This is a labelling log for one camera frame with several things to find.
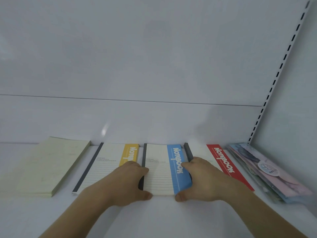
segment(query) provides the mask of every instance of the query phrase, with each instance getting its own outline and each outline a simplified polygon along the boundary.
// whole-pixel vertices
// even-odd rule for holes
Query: blue stripe
[[[184,162],[184,155],[180,144],[167,145],[168,158],[170,161],[174,194],[192,186],[192,180],[188,171],[180,164]]]

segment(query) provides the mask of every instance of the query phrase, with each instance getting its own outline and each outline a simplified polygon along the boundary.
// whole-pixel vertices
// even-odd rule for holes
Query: red notebook
[[[249,182],[244,178],[240,173],[237,167],[226,155],[224,150],[220,147],[219,144],[184,144],[185,152],[190,162],[193,159],[193,156],[200,157],[204,160],[207,160],[213,166],[217,167],[219,170],[224,172],[226,175],[235,178],[236,180],[241,181],[245,184],[250,190],[254,191],[254,188],[249,184]]]

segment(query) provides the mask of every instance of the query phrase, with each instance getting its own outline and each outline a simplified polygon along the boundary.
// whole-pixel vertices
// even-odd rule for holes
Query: white panel
[[[255,194],[309,238],[317,236],[317,219],[300,204],[273,204],[228,152],[226,154],[255,188]],[[154,196],[147,202],[124,207],[107,231],[113,237],[251,238],[238,214],[225,202],[187,201]]]
[[[34,144],[0,144],[0,172],[13,168]],[[1,238],[31,238],[43,233],[77,197],[72,190],[86,169],[97,146],[88,148],[52,198],[0,199]],[[121,207],[111,207],[101,215],[87,238],[103,237]]]
[[[262,105],[308,0],[0,0],[0,94]]]
[[[0,142],[48,136],[113,143],[246,141],[260,107],[0,96]]]
[[[315,2],[311,5],[252,145],[265,151],[272,160],[317,194],[316,40]]]

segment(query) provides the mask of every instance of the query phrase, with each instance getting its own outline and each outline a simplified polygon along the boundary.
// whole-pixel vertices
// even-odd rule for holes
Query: round label
[[[271,175],[271,176],[279,176],[280,173],[278,171],[277,168],[275,168],[274,166],[265,163],[264,161],[260,161],[258,163],[258,167],[260,168],[261,171],[263,171],[264,173]]]

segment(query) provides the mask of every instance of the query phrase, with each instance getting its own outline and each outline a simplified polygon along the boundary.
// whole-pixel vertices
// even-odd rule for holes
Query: stack of notebooks
[[[311,202],[313,193],[307,187],[249,144],[230,144],[228,150],[274,202]]]
[[[185,143],[184,147],[188,159],[180,144],[144,144],[142,167],[149,168],[149,172],[140,180],[139,189],[149,191],[153,195],[171,196],[191,187],[191,176],[181,163],[191,161],[194,155],[209,161],[219,170],[240,180],[254,191],[219,145]],[[107,176],[125,162],[137,161],[138,150],[138,144],[101,143],[74,188],[73,194],[78,195],[84,188]]]
[[[53,196],[89,145],[90,141],[49,137],[13,171],[1,175],[1,194]]]

